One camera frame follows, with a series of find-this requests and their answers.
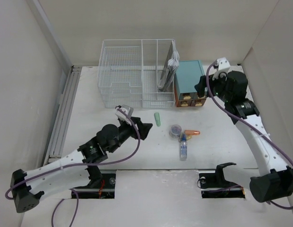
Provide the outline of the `grey white booklet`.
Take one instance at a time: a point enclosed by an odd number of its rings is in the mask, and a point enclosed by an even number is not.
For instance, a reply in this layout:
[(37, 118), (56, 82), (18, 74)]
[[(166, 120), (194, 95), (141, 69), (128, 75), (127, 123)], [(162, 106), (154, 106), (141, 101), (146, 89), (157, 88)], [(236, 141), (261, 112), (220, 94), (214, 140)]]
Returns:
[(176, 43), (171, 40), (169, 52), (158, 82), (158, 89), (160, 92), (166, 92), (171, 85), (177, 69), (179, 68), (179, 53), (176, 49)]

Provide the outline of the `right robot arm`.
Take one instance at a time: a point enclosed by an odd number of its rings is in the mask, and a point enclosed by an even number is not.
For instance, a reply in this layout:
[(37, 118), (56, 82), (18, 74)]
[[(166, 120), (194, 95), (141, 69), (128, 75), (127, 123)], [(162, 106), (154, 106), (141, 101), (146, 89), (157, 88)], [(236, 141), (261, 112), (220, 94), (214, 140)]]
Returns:
[(195, 89), (200, 96), (218, 97), (224, 102), (220, 109), (232, 120), (245, 138), (256, 160), (259, 175), (249, 174), (228, 162), (215, 169), (214, 181), (220, 191), (237, 185), (250, 190), (254, 199), (279, 208), (276, 199), (293, 193), (293, 161), (269, 138), (260, 113), (247, 95), (248, 79), (240, 71), (222, 72), (218, 78), (203, 75)]

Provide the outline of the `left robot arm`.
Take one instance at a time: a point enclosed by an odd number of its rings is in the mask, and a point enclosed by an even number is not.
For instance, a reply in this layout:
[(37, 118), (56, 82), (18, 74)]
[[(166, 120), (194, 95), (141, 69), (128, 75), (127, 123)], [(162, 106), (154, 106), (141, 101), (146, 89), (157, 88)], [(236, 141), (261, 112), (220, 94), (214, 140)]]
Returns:
[(100, 166), (110, 165), (108, 153), (115, 152), (129, 138), (145, 140), (153, 127), (139, 117), (120, 125), (105, 125), (95, 137), (65, 157), (35, 170), (16, 170), (5, 197), (13, 200), (16, 212), (24, 213), (54, 194), (77, 187), (97, 187), (103, 176)]

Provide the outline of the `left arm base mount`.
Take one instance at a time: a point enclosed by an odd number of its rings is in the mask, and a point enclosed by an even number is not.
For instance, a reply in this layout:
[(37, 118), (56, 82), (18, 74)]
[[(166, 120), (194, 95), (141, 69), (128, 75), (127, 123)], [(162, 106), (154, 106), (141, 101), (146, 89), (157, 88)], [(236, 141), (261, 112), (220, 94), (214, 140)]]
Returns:
[(116, 170), (100, 170), (102, 177), (95, 184), (74, 188), (79, 199), (114, 199)]

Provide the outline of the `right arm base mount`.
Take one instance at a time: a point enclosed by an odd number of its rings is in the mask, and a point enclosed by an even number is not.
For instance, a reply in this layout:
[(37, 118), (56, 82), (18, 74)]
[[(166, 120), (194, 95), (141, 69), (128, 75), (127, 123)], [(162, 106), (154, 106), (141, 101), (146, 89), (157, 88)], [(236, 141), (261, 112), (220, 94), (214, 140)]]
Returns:
[(199, 171), (197, 186), (201, 189), (203, 199), (244, 199), (243, 187), (225, 179), (223, 170), (228, 166), (235, 166), (233, 162), (223, 163), (214, 170)]

